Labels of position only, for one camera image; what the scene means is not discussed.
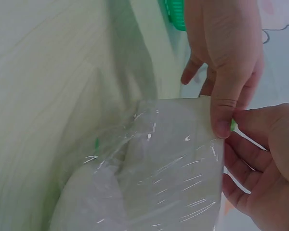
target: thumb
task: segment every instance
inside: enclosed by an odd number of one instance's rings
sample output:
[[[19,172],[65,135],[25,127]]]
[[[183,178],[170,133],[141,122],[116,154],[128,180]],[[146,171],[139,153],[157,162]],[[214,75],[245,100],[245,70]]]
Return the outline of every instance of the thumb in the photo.
[[[231,120],[244,84],[242,78],[227,78],[217,73],[211,96],[211,124],[222,139],[230,136]]]
[[[202,61],[200,61],[197,57],[191,55],[183,71],[183,74],[181,77],[181,83],[184,85],[188,84],[192,80],[192,78],[195,76],[197,71],[201,68],[202,65],[203,65]]]

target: fingernail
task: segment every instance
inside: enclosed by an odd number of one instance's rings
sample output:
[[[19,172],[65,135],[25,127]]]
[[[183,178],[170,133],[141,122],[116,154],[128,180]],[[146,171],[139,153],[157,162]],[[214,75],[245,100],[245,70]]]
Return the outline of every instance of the fingernail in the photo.
[[[227,121],[220,121],[217,123],[217,136],[222,139],[226,139],[230,136],[231,123]]]

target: green plastic clip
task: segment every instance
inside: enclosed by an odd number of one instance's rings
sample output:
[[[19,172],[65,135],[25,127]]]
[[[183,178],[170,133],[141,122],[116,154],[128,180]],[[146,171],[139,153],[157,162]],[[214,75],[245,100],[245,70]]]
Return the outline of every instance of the green plastic clip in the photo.
[[[231,120],[231,127],[230,127],[231,131],[234,131],[236,129],[236,126],[237,126],[236,122],[234,121],[234,119],[232,119]]]

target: knuckle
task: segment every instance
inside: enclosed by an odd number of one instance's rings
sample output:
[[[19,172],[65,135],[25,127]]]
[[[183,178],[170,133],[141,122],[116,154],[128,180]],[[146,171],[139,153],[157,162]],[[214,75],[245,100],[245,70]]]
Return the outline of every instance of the knuckle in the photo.
[[[236,100],[230,100],[230,99],[215,99],[215,105],[217,107],[222,108],[229,108],[234,110],[236,108],[237,101]]]

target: plastic bag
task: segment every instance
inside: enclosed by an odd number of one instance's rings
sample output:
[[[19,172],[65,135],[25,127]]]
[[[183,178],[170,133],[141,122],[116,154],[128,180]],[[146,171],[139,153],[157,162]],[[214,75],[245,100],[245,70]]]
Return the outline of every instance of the plastic bag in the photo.
[[[50,230],[221,230],[223,140],[209,107],[209,97],[141,102],[133,122],[82,143],[62,162],[74,173]]]

